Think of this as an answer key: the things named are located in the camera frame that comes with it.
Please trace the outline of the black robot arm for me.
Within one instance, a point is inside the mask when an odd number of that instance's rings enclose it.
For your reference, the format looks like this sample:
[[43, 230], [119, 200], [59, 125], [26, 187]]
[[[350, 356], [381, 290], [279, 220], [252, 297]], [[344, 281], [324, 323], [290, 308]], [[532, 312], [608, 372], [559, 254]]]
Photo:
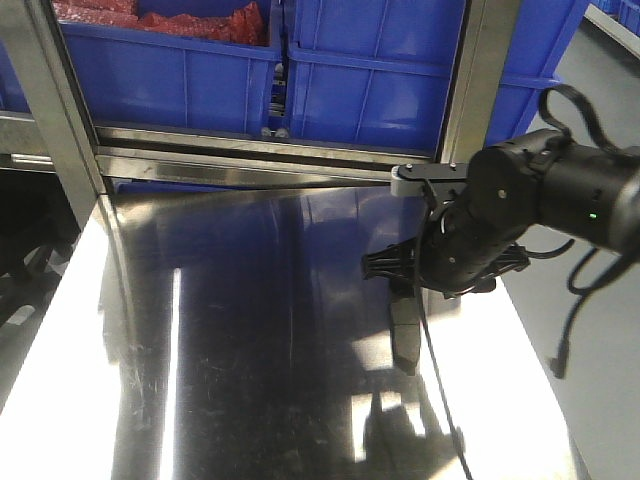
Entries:
[[549, 129], [474, 155], [462, 189], [429, 201], [416, 237], [362, 259], [386, 277], [445, 297], [485, 293], [529, 265], [518, 239], [540, 225], [639, 259], [639, 151], [583, 146]]

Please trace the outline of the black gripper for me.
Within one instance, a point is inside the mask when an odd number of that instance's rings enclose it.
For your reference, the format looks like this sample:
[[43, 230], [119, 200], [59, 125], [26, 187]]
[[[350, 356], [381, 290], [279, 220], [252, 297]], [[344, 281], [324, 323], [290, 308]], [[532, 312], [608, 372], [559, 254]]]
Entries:
[[362, 274], [365, 279], [389, 279], [392, 299], [414, 298], [415, 287], [446, 298], [489, 293], [498, 277], [530, 265], [516, 242], [521, 234], [474, 218], [457, 200], [427, 219], [416, 237], [363, 256]]

